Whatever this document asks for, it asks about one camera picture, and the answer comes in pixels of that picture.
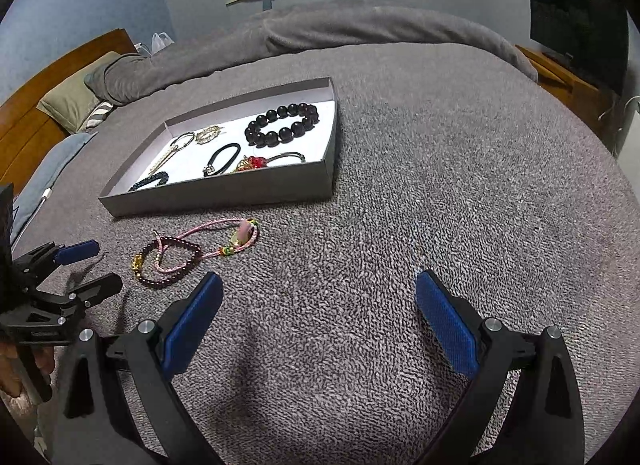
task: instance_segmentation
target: wooden tv stand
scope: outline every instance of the wooden tv stand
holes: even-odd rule
[[[606,126],[611,119],[611,113],[606,113],[600,121],[598,117],[611,107],[614,93],[592,86],[540,52],[519,45],[516,45],[516,48],[527,56],[538,72],[538,84],[574,112],[600,140],[605,142],[604,137],[608,130]]]

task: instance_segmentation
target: green pillow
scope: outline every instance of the green pillow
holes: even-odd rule
[[[82,70],[76,71],[49,90],[36,108],[49,115],[69,133],[77,133],[95,106],[100,104],[98,97],[85,86],[84,77],[118,57],[120,54],[108,52]]]

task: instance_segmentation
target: metal screw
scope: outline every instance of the metal screw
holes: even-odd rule
[[[556,325],[549,326],[546,329],[546,332],[549,334],[549,337],[551,337],[552,339],[559,339],[562,336],[562,331]]]
[[[85,328],[80,332],[78,337],[82,342],[87,342],[93,336],[94,336],[94,331],[91,328]]]
[[[156,323],[152,320],[143,320],[140,324],[138,324],[138,331],[140,333],[149,333],[150,331],[153,331],[155,327]]]
[[[502,323],[494,317],[490,317],[484,321],[484,325],[489,331],[500,331],[502,329]]]

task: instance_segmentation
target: television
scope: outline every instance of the television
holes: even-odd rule
[[[622,0],[531,0],[531,39],[598,87],[622,94],[628,24]]]

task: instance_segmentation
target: jewelry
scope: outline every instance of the jewelry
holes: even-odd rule
[[[220,131],[223,128],[220,126],[207,126],[202,131],[196,134],[196,144],[203,145],[210,142],[214,138],[218,138]]]
[[[267,134],[260,132],[261,128],[266,127],[270,122],[275,122],[278,118],[297,116],[301,116],[302,121],[293,122],[290,128],[282,128],[277,133],[275,131],[270,131]],[[255,120],[249,122],[247,129],[244,130],[244,137],[250,146],[274,148],[281,142],[286,144],[293,138],[301,137],[305,132],[311,131],[319,121],[318,108],[312,104],[300,103],[279,106],[277,110],[269,110],[265,115],[258,115]]]
[[[227,148],[235,148],[236,152],[235,152],[234,156],[232,156],[229,159],[229,161],[221,169],[218,169],[216,171],[213,168],[213,161],[216,159],[216,157],[220,153],[222,153]],[[213,153],[213,156],[211,156],[211,158],[209,158],[209,161],[207,162],[207,165],[204,166],[204,169],[202,169],[202,173],[204,174],[204,176],[215,176],[217,174],[225,172],[231,166],[231,164],[234,162],[234,160],[236,158],[238,158],[238,155],[240,154],[240,149],[241,149],[240,148],[240,144],[238,144],[237,142],[231,142],[230,144],[227,144],[226,146],[222,146],[219,150],[217,150],[215,153]]]
[[[176,144],[176,142],[178,140],[180,140],[181,138],[183,138],[183,137],[189,137],[189,140],[187,140],[187,142],[182,144],[182,145]],[[160,169],[169,160],[169,158],[174,156],[175,153],[177,153],[178,151],[183,150],[191,142],[193,142],[193,139],[195,137],[196,137],[195,133],[187,132],[187,133],[181,134],[179,137],[174,138],[174,140],[172,140],[172,142],[169,144],[169,150],[167,150],[167,152],[164,153],[164,155],[162,155],[162,158],[160,158],[160,160],[158,160],[153,165],[153,167],[151,169],[149,169],[149,174],[154,174],[158,169]]]
[[[228,225],[229,223],[238,224],[238,229],[231,236],[231,239],[229,239],[228,244],[224,245],[223,247],[219,247],[217,250],[213,252],[207,252],[206,254],[201,254],[198,257],[198,261],[197,261],[198,263],[200,261],[204,261],[204,259],[209,259],[210,257],[218,257],[219,255],[238,254],[238,252],[242,252],[243,250],[246,250],[252,245],[255,245],[255,242],[258,239],[258,221],[252,218],[250,219],[224,218],[222,220],[208,221],[206,223],[203,223],[202,225],[198,225],[197,227],[194,227],[191,230],[188,230],[185,233],[180,234],[179,236],[177,236],[177,239],[184,239],[187,236],[191,236],[192,234],[199,232],[201,230],[210,230],[215,227],[228,228],[230,226]],[[158,246],[158,255],[156,256],[156,262],[154,264],[154,267],[160,273],[174,273],[176,271],[181,271],[182,269],[185,268],[185,265],[188,264],[187,262],[174,268],[162,268],[160,266],[162,264],[162,255],[164,254],[164,251],[167,248],[169,248],[169,245],[162,244],[162,238],[161,236],[158,236],[158,233],[156,233],[156,244]]]
[[[155,182],[156,180],[160,180],[160,182],[158,182],[155,187],[160,187],[169,181],[169,175],[165,171],[156,172],[156,174],[147,176],[145,179],[133,184],[129,189],[129,192],[132,190],[138,190],[140,187],[144,187],[146,184],[151,184],[151,182]]]
[[[266,168],[267,164],[273,162],[273,160],[277,160],[279,158],[285,158],[286,156],[297,156],[300,159],[300,162],[305,163],[305,156],[300,153],[282,153],[281,155],[271,156],[271,158],[262,158],[261,156],[244,156],[238,165],[234,169],[236,171],[251,171],[252,169],[261,169]]]
[[[164,277],[159,281],[153,281],[144,277],[141,273],[142,267],[145,263],[146,257],[154,250],[156,247],[181,247],[183,249],[187,249],[193,252],[193,255],[190,259],[183,264],[178,270],[173,272],[173,275],[169,277]],[[200,261],[202,256],[202,249],[199,245],[195,243],[191,243],[189,241],[184,241],[184,239],[175,238],[173,236],[158,236],[158,239],[155,239],[151,243],[149,243],[146,247],[144,247],[138,254],[133,256],[133,261],[131,262],[131,270],[133,270],[133,275],[135,275],[136,279],[139,280],[145,286],[149,288],[160,289],[165,286],[170,286],[182,279],[185,275],[187,275]],[[161,252],[158,251],[158,255],[156,255],[156,262],[160,261],[162,257]]]

